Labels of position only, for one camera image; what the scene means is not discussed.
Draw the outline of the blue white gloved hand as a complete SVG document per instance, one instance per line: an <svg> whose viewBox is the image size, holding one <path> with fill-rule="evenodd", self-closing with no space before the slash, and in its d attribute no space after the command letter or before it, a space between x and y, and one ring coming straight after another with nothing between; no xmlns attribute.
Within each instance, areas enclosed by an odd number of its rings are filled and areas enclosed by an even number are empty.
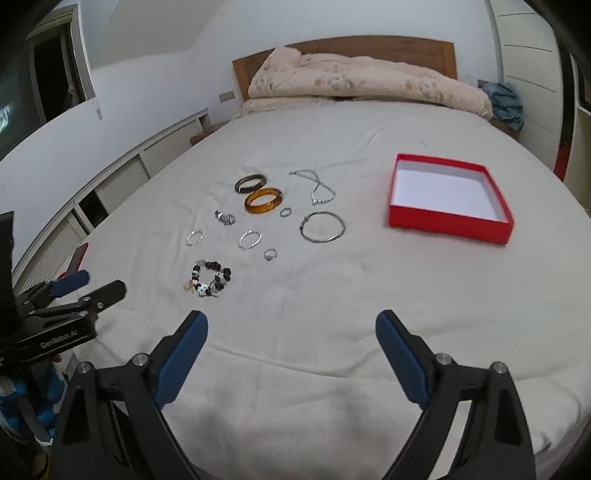
<svg viewBox="0 0 591 480"><path fill-rule="evenodd" d="M64 400L67 382L54 362L42 363L40 376L27 386L1 377L1 427L17 440L50 446Z"/></svg>

